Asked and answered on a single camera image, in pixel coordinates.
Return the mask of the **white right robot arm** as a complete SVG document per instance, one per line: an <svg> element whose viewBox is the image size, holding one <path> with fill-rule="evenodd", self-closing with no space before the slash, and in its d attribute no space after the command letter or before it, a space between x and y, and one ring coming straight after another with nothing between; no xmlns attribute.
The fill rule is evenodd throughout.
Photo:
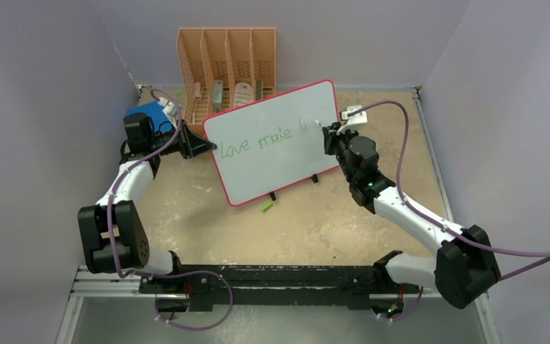
<svg viewBox="0 0 550 344"><path fill-rule="evenodd" d="M394 253L380 260L373 275L384 292L401 284L436 290L463 309L501 281L502 275L486 231L443 219L399 191L379 170L376 143L357 132L340 133L341 123L321 127L324 152L339 163L353 200L370 213L400 227L432 254L431 258Z"/></svg>

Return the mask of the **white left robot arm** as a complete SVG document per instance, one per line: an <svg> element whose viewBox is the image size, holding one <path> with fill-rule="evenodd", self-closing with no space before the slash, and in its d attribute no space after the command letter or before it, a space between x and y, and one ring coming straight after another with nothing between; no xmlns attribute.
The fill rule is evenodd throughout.
<svg viewBox="0 0 550 344"><path fill-rule="evenodd" d="M154 129L145 113L128 115L123 123L127 138L120 148L117 177L101 199L77 213L85 263L93 274L157 275L158 285L175 293L185 283L179 259L150 245L136 205L157 176L162 156L195 158L217 145L193 133L184 120L164 133Z"/></svg>

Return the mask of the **green marker cap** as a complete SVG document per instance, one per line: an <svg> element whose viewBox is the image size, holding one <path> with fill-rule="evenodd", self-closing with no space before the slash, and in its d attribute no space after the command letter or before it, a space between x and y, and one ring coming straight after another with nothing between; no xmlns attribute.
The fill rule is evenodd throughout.
<svg viewBox="0 0 550 344"><path fill-rule="evenodd" d="M265 211L269 210L272 206L273 206L273 202L268 202L266 205L261 207L261 211L265 212Z"/></svg>

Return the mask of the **green whiteboard marker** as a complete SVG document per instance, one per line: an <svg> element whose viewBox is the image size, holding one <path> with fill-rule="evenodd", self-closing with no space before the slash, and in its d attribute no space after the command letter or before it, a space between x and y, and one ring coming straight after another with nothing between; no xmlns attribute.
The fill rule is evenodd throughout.
<svg viewBox="0 0 550 344"><path fill-rule="evenodd" d="M327 127L324 123L322 123L322 122L320 122L320 121L318 121L318 120L315 120L314 122L315 122L320 128L326 128L326 127Z"/></svg>

